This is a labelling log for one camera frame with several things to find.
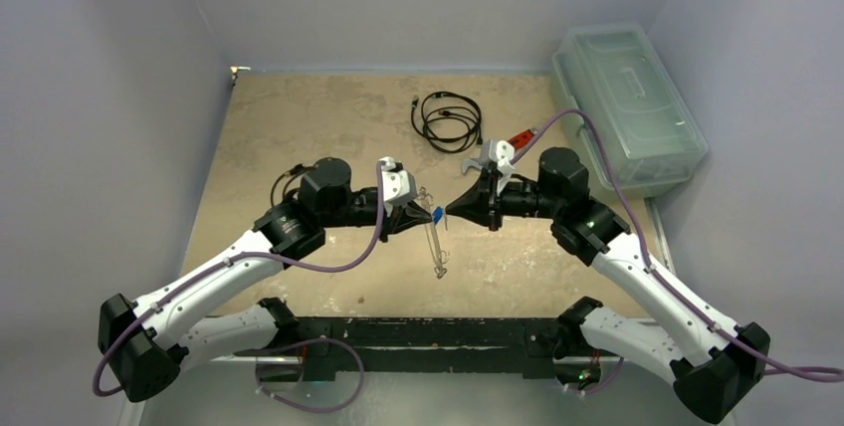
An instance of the wooden table surface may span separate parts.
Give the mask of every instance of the wooden table surface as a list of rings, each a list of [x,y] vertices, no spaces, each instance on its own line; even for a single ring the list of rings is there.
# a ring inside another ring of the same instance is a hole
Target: wooden table surface
[[[351,165],[356,190],[375,185],[375,162],[389,155],[433,195],[435,205],[457,198],[477,178],[477,171],[461,174],[460,165],[478,148],[439,153],[409,121],[414,96],[442,90],[480,104],[484,138],[510,138],[555,112],[544,76],[240,76],[183,272],[250,229],[270,206],[275,178],[297,163],[342,158]],[[561,126],[550,129],[525,156],[518,173],[535,178],[539,155],[555,145],[567,145]],[[632,204],[651,251],[661,257],[644,202]],[[622,212],[620,205],[611,207]],[[548,227],[547,220],[505,218],[503,229],[493,233],[449,218],[448,231],[442,223],[438,227],[441,246],[449,253],[442,280],[434,275],[425,231],[417,227],[379,243],[366,262],[349,272],[291,268],[243,292],[217,314],[280,297],[298,316],[556,317],[586,295],[630,318],[646,316],[621,289],[558,247]],[[358,256],[371,233],[371,228],[329,230],[326,244],[308,260],[345,264]]]

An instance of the purple cable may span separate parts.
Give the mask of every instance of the purple cable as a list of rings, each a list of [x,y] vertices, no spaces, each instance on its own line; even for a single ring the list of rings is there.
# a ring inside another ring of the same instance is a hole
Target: purple cable
[[[318,265],[308,264],[305,262],[300,262],[299,260],[288,259],[287,257],[282,257],[280,255],[274,255],[267,252],[241,252],[239,254],[233,255],[228,258],[228,261],[232,264],[240,262],[241,260],[245,259],[253,259],[253,258],[262,258],[262,259],[269,259],[276,262],[282,262],[285,264],[293,265],[305,270],[311,270],[314,272],[324,272],[324,273],[337,273],[337,272],[345,272],[347,270],[351,270],[366,260],[369,257],[369,254],[372,253],[374,250],[375,245],[378,243],[378,237],[381,235],[381,229],[384,225],[384,182],[381,179],[381,161],[379,160],[375,164],[375,179],[377,180],[378,185],[378,212],[375,216],[375,230],[372,232],[372,239],[369,241],[369,245],[366,246],[366,249],[357,257],[355,260],[351,261],[346,265],[341,265],[339,267],[320,267]],[[161,298],[158,301],[158,305],[160,307],[169,304],[172,302],[174,298],[180,295],[185,290],[193,287],[209,275],[219,271],[220,269],[226,268],[226,262],[220,262],[217,264],[212,265],[208,269],[202,271],[201,273],[191,277],[189,280],[184,282],[183,284],[179,285],[178,287],[173,288],[167,295]],[[100,388],[100,381],[103,378],[103,372],[106,370],[106,365],[111,361],[117,351],[123,347],[126,341],[129,339],[130,336],[136,333],[136,330],[140,328],[143,323],[149,320],[154,314],[154,309],[149,309],[146,312],[140,314],[140,316],[135,319],[129,326],[117,337],[114,343],[108,347],[108,349],[103,353],[103,357],[100,359],[100,363],[97,365],[97,369],[94,371],[94,384],[92,390],[94,391],[94,395],[99,397],[107,397],[112,396],[113,394],[117,394],[123,390],[122,386],[118,386],[113,389],[103,390]],[[344,347],[350,348],[350,346],[342,343]]]
[[[261,383],[261,378],[259,377],[259,374],[258,374],[259,373],[258,365],[256,365],[255,366],[255,382],[258,383],[259,391],[266,394],[270,399],[275,399],[276,401],[279,401],[281,403],[285,403],[288,406],[293,406],[294,408],[305,411],[307,413],[334,413],[336,411],[343,409],[344,407],[348,406],[349,404],[351,404],[351,402],[354,401],[354,399],[357,398],[357,396],[360,394],[360,390],[363,389],[363,360],[360,359],[360,355],[357,354],[357,351],[355,351],[354,348],[352,348],[348,344],[346,344],[346,343],[344,343],[344,342],[342,342],[338,339],[334,339],[334,338],[314,338],[314,339],[308,339],[308,340],[305,340],[305,341],[300,341],[298,343],[289,344],[289,345],[281,347],[281,348],[262,349],[262,350],[260,350],[260,352],[266,353],[266,354],[279,354],[279,353],[284,353],[285,351],[290,351],[292,349],[301,348],[303,346],[308,346],[309,344],[316,344],[316,343],[335,344],[335,345],[345,349],[346,351],[348,351],[351,354],[351,357],[354,358],[354,362],[357,363],[357,370],[360,372],[360,377],[357,380],[357,386],[354,388],[354,391],[351,393],[351,396],[349,396],[348,399],[346,399],[342,403],[339,403],[335,406],[330,406],[330,407],[327,407],[327,408],[320,408],[320,407],[316,407],[316,406],[306,406],[304,404],[297,403],[296,401],[291,401],[290,399],[279,396],[276,393],[273,393],[272,391],[269,391],[267,388],[264,387],[264,385]]]
[[[609,163],[609,156],[606,153],[606,149],[604,148],[603,141],[601,141],[601,136],[598,134],[598,130],[595,128],[595,124],[592,123],[592,119],[586,115],[580,109],[567,109],[562,110],[556,113],[554,116],[551,117],[536,133],[533,139],[527,143],[524,149],[519,151],[513,157],[513,164],[519,162],[527,152],[530,150],[531,147],[539,140],[539,138],[545,133],[548,128],[555,123],[558,119],[563,117],[566,114],[577,114],[583,118],[583,120],[588,124],[589,129],[592,131],[592,135],[595,137],[595,144],[598,146],[598,150],[601,153],[601,159],[604,161],[604,166],[606,167],[607,174],[609,175],[609,180],[612,183],[612,189],[618,195],[618,199],[621,201],[621,205],[624,207],[624,210],[627,212],[627,215],[630,217],[630,222],[633,224],[633,229],[636,231],[636,235],[639,237],[639,250],[642,253],[642,260],[644,261],[645,265],[650,268],[651,267],[651,256],[648,252],[648,243],[645,240],[645,233],[642,230],[642,225],[639,223],[639,219],[636,218],[636,214],[633,213],[633,209],[630,207],[630,204],[627,202],[627,199],[624,197],[624,194],[621,192],[620,183],[615,176],[615,172],[612,170],[610,163]],[[683,293],[678,291],[674,288],[666,279],[663,277],[662,274],[659,273],[657,270],[651,270],[651,273],[654,275],[654,278],[657,279],[657,282],[660,283],[667,291],[671,293],[684,307],[689,309],[696,317],[701,319],[706,326],[711,329],[712,331],[716,332],[722,338],[726,339],[730,343],[734,344],[738,348],[740,348],[745,353],[753,356],[754,358],[773,366],[774,369],[769,369],[765,371],[765,375],[774,375],[774,374],[790,374],[792,376],[796,376],[798,378],[806,379],[809,381],[816,381],[819,383],[840,383],[844,382],[844,369],[835,368],[831,366],[788,366],[784,363],[781,363],[773,358],[768,357],[765,354],[762,354],[755,349],[749,347],[748,345],[744,344],[739,339],[733,337],[731,334],[727,333],[723,329],[720,328],[712,319],[707,317],[701,309],[697,308],[692,301],[686,298]],[[613,374],[607,377],[606,381],[602,381],[601,384],[608,383],[614,377],[614,373],[618,371],[618,367],[613,370]],[[591,391],[595,392],[598,390],[598,387],[593,388]]]

